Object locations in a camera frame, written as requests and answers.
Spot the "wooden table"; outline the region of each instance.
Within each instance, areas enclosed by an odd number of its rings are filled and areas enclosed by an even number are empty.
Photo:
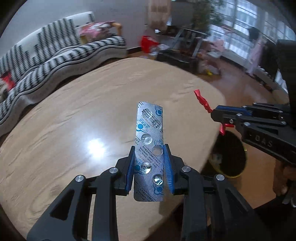
[[[0,148],[0,203],[18,231],[26,237],[76,175],[97,176],[128,155],[139,101],[163,107],[164,142],[200,171],[219,124],[199,104],[195,89],[212,107],[225,103],[217,89],[188,72],[128,58],[73,80],[34,107]],[[99,151],[92,150],[94,142]],[[119,240],[143,240],[182,198],[166,194],[164,202],[143,209],[132,194],[118,196]]]

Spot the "pill blister pack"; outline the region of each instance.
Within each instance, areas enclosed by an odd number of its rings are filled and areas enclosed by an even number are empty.
[[[139,102],[135,139],[134,199],[163,200],[163,109]]]

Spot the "red object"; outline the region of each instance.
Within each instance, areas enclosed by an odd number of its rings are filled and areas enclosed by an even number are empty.
[[[220,133],[221,133],[222,136],[225,135],[225,128],[226,127],[234,127],[234,125],[232,125],[232,124],[221,124],[221,126],[220,126]]]
[[[151,48],[156,47],[159,45],[155,39],[151,38],[150,36],[142,36],[141,40],[141,48],[144,53],[150,53]]]
[[[207,102],[207,100],[204,97],[201,96],[200,90],[195,90],[194,93],[195,93],[196,98],[198,99],[198,101],[204,106],[205,110],[208,113],[212,113],[213,110],[209,106],[209,103]]]
[[[10,72],[5,72],[0,76],[1,79],[7,84],[7,90],[10,91],[13,87],[15,87],[15,82],[11,79]]]
[[[194,93],[195,93],[196,98],[198,99],[198,101],[204,106],[205,110],[208,113],[212,113],[213,110],[209,106],[209,103],[207,102],[207,100],[204,97],[201,96],[200,90],[195,90]],[[232,125],[232,124],[221,124],[220,133],[221,133],[222,136],[225,135],[225,128],[226,127],[234,127],[234,125]]]

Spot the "yellow object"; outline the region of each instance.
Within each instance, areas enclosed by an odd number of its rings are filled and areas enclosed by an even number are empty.
[[[219,174],[222,174],[223,176],[225,176],[227,178],[237,178],[244,172],[244,171],[242,171],[240,174],[238,174],[236,176],[229,176],[229,175],[225,174],[223,171],[221,171],[220,168],[215,163],[213,163],[212,160],[209,159],[209,163],[211,164],[211,166],[214,168],[214,170],[216,172],[218,172]]]
[[[112,23],[112,27],[115,27],[117,29],[117,35],[122,35],[122,25],[120,23]]]
[[[208,69],[205,70],[207,72],[207,75],[212,76],[213,73],[211,71],[209,71]]]

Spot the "red tape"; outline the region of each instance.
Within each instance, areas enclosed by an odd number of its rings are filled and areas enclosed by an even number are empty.
[[[198,99],[198,101],[203,105],[203,107],[205,108],[205,110],[208,112],[208,113],[212,113],[212,109],[211,107],[209,106],[209,103],[207,102],[207,100],[201,96],[200,94],[200,90],[195,90],[194,91],[195,95],[196,95],[196,98]]]
[[[211,109],[211,107],[209,106],[209,103],[207,102],[207,100],[201,96],[200,94],[200,90],[195,90],[194,91],[195,95],[196,95],[196,98],[198,99],[198,101],[200,102],[200,104],[203,105],[203,107],[205,108],[205,110],[208,112],[208,113],[212,113],[213,110]],[[225,128],[226,127],[234,127],[234,125],[232,124],[221,124],[220,126],[220,133],[222,136],[225,135]]]

